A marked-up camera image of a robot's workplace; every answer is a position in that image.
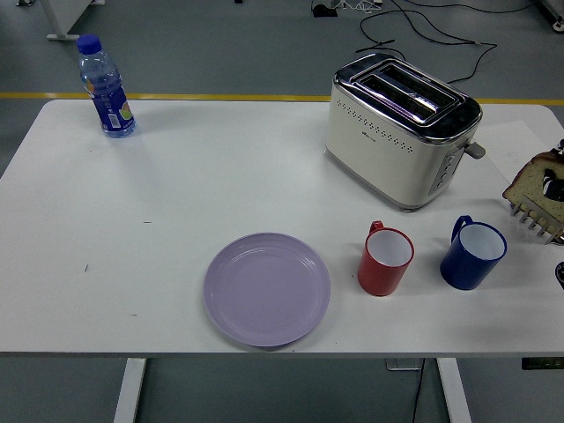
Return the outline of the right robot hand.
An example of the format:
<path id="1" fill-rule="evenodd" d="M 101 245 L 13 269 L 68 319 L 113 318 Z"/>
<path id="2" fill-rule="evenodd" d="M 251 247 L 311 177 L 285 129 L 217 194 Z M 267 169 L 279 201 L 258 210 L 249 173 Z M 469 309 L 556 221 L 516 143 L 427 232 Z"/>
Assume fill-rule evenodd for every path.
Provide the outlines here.
<path id="1" fill-rule="evenodd" d="M 543 178 L 543 194 L 553 201 L 563 201 L 563 140 L 550 152 L 545 152 L 545 160 L 555 166 L 547 168 Z"/>

